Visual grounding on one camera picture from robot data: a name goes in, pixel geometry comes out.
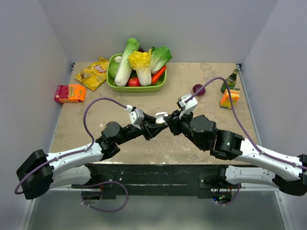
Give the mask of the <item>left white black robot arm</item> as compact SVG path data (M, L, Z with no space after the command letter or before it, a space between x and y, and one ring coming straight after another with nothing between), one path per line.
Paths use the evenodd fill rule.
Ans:
M146 140L156 137L167 128L166 112L150 116L140 109L129 114L131 124L122 127L111 121L106 124L101 137L85 146L57 153L44 153L36 150L17 169L16 174L21 184L25 199L37 198L56 185L56 180L63 180L62 173L91 162L103 161L115 156L119 145L144 136Z

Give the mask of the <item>white gold-rimmed charging case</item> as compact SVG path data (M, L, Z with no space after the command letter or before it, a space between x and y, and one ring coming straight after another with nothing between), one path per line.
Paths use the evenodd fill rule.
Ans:
M165 118L168 117L167 112L159 112L155 114L155 123L160 125L166 123Z

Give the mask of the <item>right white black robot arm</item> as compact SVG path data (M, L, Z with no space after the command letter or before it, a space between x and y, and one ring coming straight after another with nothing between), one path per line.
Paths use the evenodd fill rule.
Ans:
M193 113L180 115L176 110L165 115L171 133L183 134L198 149L209 151L210 155L224 161L241 161L252 165L239 169L228 166L224 172L217 173L214 184L225 188L229 184L265 184L277 187L281 192L303 196L307 192L307 157L288 156L266 149L252 140L216 127L214 121L204 115Z

